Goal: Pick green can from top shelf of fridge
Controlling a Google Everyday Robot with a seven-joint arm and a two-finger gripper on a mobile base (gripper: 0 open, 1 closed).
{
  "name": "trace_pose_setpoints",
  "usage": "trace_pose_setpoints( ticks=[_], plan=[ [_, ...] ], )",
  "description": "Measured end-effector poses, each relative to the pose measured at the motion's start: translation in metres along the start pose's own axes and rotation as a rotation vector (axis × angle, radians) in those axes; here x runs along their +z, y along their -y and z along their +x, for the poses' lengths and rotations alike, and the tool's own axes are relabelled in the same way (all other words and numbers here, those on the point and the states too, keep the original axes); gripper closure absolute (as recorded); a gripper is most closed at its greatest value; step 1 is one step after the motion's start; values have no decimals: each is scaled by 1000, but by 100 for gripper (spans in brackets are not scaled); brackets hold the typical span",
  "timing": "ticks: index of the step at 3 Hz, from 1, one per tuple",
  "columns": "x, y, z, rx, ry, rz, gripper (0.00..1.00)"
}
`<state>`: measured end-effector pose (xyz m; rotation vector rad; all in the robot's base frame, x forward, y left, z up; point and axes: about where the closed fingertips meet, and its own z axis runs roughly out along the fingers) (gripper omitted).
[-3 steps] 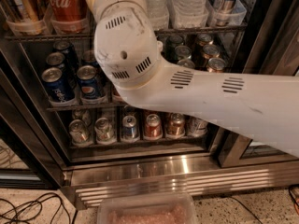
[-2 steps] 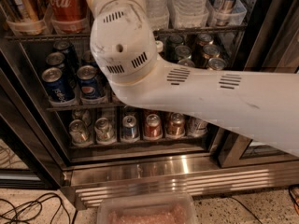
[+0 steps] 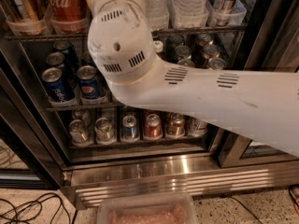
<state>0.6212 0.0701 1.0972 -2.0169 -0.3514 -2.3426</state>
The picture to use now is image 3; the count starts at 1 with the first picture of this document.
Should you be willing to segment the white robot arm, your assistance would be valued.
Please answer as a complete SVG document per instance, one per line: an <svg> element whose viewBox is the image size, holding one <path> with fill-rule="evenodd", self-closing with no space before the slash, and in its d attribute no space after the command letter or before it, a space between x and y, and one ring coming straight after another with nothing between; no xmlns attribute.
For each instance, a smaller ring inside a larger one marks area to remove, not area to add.
<svg viewBox="0 0 299 224"><path fill-rule="evenodd" d="M88 50L125 105L198 118L299 156L299 75L208 70L162 60L143 0L93 0Z"/></svg>

